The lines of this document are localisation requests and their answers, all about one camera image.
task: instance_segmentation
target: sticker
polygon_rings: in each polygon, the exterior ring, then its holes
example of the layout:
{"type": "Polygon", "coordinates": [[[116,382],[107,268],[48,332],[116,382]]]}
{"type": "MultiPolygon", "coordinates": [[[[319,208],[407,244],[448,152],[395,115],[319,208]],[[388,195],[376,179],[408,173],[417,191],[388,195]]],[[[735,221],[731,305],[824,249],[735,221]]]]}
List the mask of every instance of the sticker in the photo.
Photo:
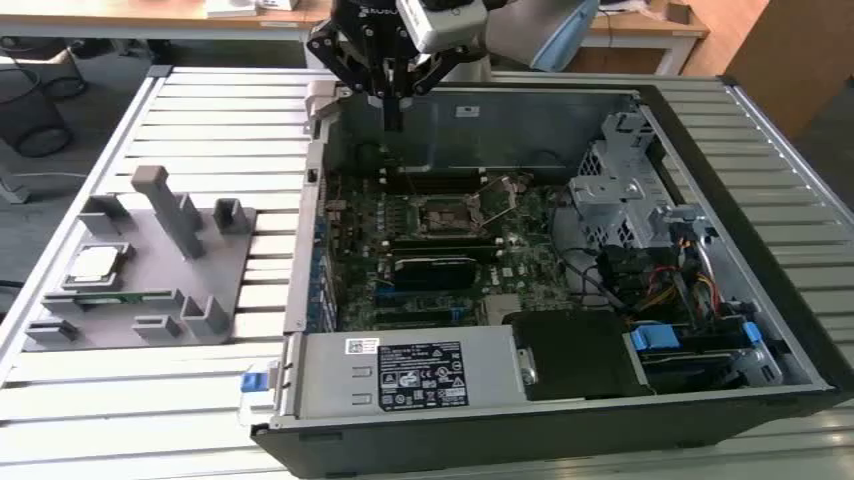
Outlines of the sticker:
{"type": "Polygon", "coordinates": [[[379,406],[384,411],[468,405],[459,342],[379,346],[377,340],[373,348],[379,348],[379,406]]]}
{"type": "Polygon", "coordinates": [[[344,353],[347,355],[376,354],[379,338],[348,338],[344,341],[344,353]]]}
{"type": "Polygon", "coordinates": [[[456,118],[478,118],[480,116],[480,107],[476,105],[460,105],[456,107],[456,118]]]}

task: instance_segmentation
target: power supply label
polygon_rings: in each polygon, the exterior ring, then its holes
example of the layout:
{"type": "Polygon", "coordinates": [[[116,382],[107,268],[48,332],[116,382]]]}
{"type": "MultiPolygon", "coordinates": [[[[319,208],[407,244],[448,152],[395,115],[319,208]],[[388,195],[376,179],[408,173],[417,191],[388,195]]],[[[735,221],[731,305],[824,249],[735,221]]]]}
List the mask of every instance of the power supply label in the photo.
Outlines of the power supply label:
{"type": "Polygon", "coordinates": [[[459,342],[379,347],[379,406],[387,412],[468,405],[459,342]]]}

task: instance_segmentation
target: black mesh trash bin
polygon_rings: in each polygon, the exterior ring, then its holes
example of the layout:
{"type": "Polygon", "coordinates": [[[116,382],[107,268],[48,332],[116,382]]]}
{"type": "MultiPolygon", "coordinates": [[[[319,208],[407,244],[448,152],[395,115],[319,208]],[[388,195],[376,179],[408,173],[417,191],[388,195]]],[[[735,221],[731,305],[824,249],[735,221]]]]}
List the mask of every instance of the black mesh trash bin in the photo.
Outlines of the black mesh trash bin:
{"type": "Polygon", "coordinates": [[[56,105],[39,75],[21,68],[0,70],[0,138],[25,157],[44,157],[71,142],[56,105]]]}
{"type": "Polygon", "coordinates": [[[16,65],[39,74],[53,100],[76,97],[87,89],[75,57],[63,38],[0,37],[0,50],[16,65]]]}

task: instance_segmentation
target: open computer tower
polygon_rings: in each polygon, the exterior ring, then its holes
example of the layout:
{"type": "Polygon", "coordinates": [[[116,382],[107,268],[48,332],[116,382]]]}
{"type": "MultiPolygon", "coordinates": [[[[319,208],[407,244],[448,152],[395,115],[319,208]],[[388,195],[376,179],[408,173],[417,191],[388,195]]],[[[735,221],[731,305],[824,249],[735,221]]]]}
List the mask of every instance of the open computer tower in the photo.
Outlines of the open computer tower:
{"type": "Polygon", "coordinates": [[[396,133],[333,91],[252,428],[296,476],[698,447],[850,397],[654,86],[450,85],[396,133]]]}

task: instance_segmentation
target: blue latch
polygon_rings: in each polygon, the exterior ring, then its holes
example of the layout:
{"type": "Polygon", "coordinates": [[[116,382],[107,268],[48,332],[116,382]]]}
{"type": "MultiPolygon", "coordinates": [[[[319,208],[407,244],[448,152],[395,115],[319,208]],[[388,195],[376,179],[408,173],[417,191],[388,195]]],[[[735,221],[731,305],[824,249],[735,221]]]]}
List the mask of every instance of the blue latch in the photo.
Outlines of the blue latch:
{"type": "Polygon", "coordinates": [[[267,379],[269,375],[260,372],[247,372],[240,379],[240,391],[243,393],[267,391],[267,379]]]}
{"type": "Polygon", "coordinates": [[[659,348],[679,348],[679,339],[672,326],[663,324],[640,325],[631,332],[631,343],[636,351],[659,348]]]}
{"type": "Polygon", "coordinates": [[[742,323],[742,330],[744,330],[744,333],[747,334],[750,343],[756,344],[762,341],[762,332],[759,331],[759,326],[754,322],[742,323]]]}

